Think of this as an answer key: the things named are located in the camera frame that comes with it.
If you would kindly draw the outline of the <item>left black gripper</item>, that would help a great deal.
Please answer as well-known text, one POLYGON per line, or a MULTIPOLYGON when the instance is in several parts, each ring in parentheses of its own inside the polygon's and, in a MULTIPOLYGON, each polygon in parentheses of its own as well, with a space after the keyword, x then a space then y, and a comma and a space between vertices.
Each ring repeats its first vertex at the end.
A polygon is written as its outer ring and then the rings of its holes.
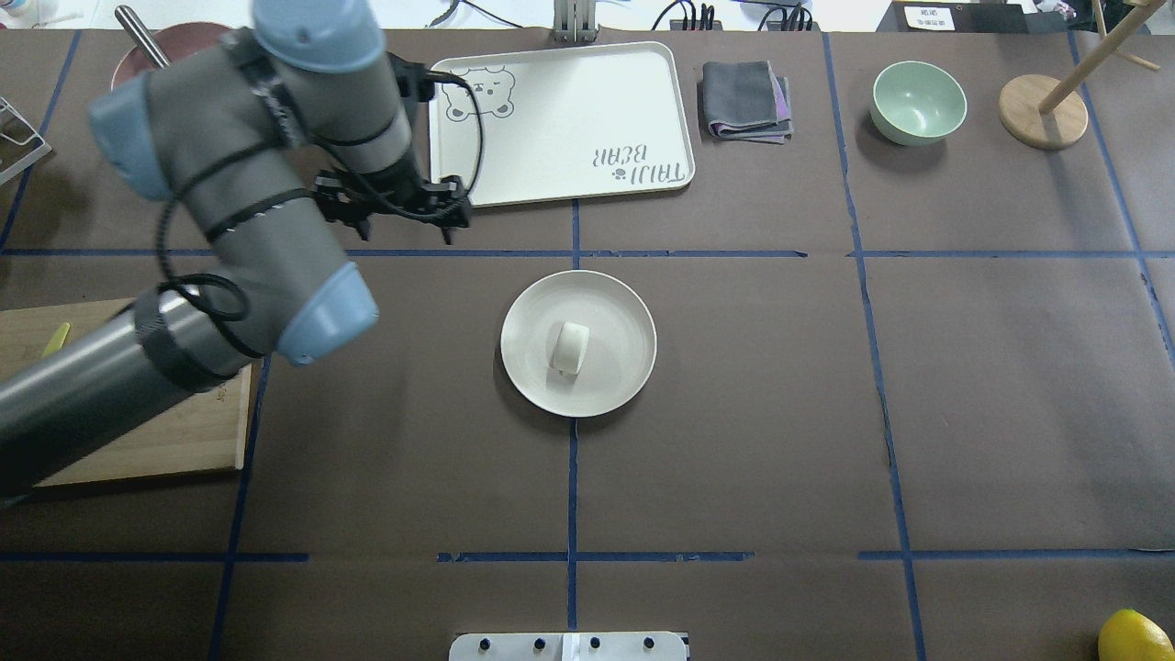
POLYGON ((376 214, 434 225, 444 244, 454 244, 454 234, 469 229, 474 217, 462 178, 445 176, 428 183, 415 156, 402 156, 376 171, 362 171, 350 160, 333 156, 331 168, 315 176, 313 201, 327 222, 355 230, 362 241, 371 238, 370 217, 376 214))

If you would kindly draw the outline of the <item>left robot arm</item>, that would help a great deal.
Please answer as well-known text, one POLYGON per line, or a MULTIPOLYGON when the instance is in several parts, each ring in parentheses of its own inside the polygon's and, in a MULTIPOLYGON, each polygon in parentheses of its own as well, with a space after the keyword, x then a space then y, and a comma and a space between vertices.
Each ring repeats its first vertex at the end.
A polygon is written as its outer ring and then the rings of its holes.
POLYGON ((441 73, 387 53, 365 1, 256 1, 251 27, 92 102, 93 137, 163 202, 161 281, 4 383, 4 503, 266 355, 306 365, 378 309, 328 230, 465 229, 470 189, 417 168, 408 102, 441 73))

